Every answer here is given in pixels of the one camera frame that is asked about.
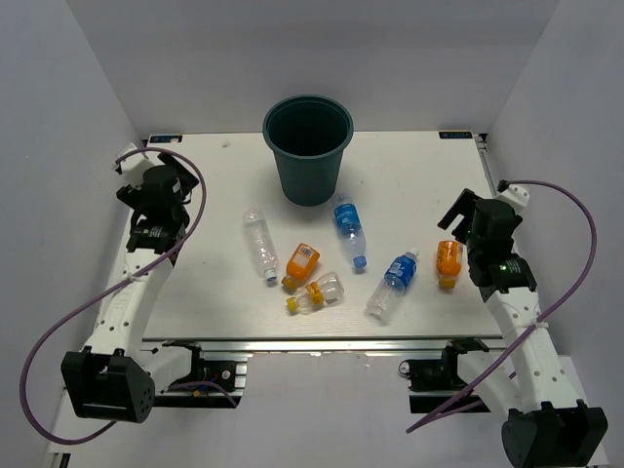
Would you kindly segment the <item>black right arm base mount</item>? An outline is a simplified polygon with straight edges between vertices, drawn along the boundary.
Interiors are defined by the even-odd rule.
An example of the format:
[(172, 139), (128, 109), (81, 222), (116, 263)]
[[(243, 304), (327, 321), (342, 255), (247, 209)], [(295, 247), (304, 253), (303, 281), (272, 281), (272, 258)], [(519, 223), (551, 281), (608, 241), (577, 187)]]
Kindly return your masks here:
[(458, 338), (447, 343), (437, 359), (408, 359), (398, 373), (409, 382), (412, 414), (428, 413), (466, 386), (457, 374), (457, 358), (472, 351), (488, 352), (478, 338)]

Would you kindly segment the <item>clear bottle yellow cap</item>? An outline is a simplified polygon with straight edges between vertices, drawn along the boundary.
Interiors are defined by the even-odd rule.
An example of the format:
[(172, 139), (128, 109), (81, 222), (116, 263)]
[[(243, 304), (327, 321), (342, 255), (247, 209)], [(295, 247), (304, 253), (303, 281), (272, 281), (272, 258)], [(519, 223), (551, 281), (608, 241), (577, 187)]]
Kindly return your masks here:
[(329, 272), (299, 289), (287, 298), (287, 310), (291, 315), (308, 314), (326, 306), (339, 303), (345, 289), (335, 272)]

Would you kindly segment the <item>blue table corner sticker left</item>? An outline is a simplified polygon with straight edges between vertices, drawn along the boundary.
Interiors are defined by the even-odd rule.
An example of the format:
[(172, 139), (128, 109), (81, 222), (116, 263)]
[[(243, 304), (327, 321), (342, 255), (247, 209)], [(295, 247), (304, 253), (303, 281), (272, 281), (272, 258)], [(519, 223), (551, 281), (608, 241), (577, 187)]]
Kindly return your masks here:
[(182, 142), (182, 139), (182, 135), (157, 135), (151, 136), (148, 143), (154, 145), (180, 143)]

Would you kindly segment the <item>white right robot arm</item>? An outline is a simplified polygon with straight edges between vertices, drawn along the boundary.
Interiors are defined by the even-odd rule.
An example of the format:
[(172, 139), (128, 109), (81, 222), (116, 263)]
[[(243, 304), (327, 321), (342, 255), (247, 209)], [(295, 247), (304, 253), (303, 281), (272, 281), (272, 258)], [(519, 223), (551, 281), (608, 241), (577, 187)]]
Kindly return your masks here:
[(467, 252), (469, 276), (500, 328), (506, 350), (493, 359), (469, 345), (442, 361), (449, 387), (468, 385), (502, 415), (502, 446), (515, 467), (584, 467), (607, 430), (602, 409), (588, 406), (570, 384), (539, 306), (528, 263), (513, 234), (529, 194), (520, 185), (486, 199), (465, 189), (439, 222)]

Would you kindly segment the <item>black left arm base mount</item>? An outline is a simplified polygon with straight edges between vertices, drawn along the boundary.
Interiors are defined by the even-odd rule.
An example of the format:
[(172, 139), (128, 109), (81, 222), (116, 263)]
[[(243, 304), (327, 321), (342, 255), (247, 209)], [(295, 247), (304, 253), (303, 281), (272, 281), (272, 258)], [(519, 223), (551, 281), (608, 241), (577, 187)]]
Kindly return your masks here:
[(157, 344), (149, 352), (153, 361), (147, 370), (155, 380), (156, 408), (234, 409), (240, 404), (246, 356), (179, 340)]

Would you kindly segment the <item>orange bottle with barcode label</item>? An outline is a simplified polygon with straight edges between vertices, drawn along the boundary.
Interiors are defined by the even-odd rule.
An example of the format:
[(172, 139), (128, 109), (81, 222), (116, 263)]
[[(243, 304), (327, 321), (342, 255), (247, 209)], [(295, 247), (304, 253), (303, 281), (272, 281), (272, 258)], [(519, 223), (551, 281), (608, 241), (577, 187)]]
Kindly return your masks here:
[(315, 269), (319, 258), (320, 253), (316, 249), (300, 243), (287, 263), (282, 286), (288, 291), (300, 288)]

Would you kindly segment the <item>aluminium table frame rail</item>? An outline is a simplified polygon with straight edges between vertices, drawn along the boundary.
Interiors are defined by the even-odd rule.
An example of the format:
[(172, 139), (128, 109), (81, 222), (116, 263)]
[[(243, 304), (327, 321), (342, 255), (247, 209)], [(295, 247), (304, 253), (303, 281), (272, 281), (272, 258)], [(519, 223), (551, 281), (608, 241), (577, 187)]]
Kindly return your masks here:
[(182, 343), (198, 344), (207, 352), (231, 353), (286, 353), (286, 352), (416, 352), (442, 350), (459, 337), (442, 339), (181, 339)]

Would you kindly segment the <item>blue table corner sticker right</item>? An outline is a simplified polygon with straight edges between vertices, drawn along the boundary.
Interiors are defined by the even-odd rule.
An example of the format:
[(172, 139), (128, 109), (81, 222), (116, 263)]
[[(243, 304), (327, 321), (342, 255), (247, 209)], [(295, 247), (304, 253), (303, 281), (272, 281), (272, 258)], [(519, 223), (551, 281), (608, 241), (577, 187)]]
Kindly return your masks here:
[(473, 135), (469, 131), (439, 131), (440, 139), (472, 139)]

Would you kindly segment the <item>dark green plastic bin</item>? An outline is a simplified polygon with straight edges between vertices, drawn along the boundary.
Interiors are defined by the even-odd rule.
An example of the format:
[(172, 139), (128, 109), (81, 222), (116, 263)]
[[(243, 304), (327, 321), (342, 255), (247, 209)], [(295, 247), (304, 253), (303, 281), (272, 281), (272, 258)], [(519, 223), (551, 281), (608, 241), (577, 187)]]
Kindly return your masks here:
[(332, 197), (354, 135), (353, 119), (341, 103), (316, 95), (285, 98), (266, 113), (262, 135), (288, 200), (315, 207)]

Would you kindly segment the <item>blue table corner sticker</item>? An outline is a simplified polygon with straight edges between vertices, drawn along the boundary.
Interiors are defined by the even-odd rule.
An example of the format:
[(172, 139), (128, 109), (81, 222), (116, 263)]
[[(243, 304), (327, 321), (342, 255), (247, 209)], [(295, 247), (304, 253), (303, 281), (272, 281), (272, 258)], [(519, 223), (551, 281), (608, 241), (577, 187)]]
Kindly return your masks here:
[(440, 139), (472, 139), (473, 135), (469, 131), (439, 131)]
[(180, 143), (182, 142), (182, 139), (182, 135), (157, 135), (151, 136), (148, 143), (154, 145)]

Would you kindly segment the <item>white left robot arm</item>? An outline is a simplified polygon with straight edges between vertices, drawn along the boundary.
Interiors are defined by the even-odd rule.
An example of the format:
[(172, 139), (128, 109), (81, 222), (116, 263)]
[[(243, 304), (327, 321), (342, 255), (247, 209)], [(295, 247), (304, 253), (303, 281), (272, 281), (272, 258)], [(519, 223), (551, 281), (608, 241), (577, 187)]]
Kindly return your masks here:
[(123, 285), (99, 313), (83, 349), (66, 353), (60, 365), (81, 418), (141, 423), (171, 384), (194, 389), (206, 377), (206, 365), (191, 347), (143, 344), (158, 295), (193, 223), (186, 205), (200, 183), (174, 156), (160, 153), (158, 159), (117, 192), (132, 210)]

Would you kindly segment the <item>blue label bottle white cap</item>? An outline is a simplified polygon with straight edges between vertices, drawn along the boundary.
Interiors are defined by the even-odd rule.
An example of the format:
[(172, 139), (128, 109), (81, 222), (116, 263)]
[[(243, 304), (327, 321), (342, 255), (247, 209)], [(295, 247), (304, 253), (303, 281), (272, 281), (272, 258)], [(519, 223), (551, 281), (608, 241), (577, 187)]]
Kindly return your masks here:
[(409, 249), (390, 263), (366, 304), (368, 316), (382, 325), (390, 322), (416, 273), (418, 257), (418, 250)]

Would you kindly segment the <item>clear plastic water bottle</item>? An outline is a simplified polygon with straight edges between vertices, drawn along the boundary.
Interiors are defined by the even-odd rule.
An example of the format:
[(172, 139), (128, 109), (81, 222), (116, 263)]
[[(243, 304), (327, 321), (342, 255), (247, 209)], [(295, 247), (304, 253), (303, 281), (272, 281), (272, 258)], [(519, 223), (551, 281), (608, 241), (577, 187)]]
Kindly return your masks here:
[(278, 260), (266, 218), (261, 210), (247, 210), (243, 230), (258, 273), (266, 283), (277, 280)]

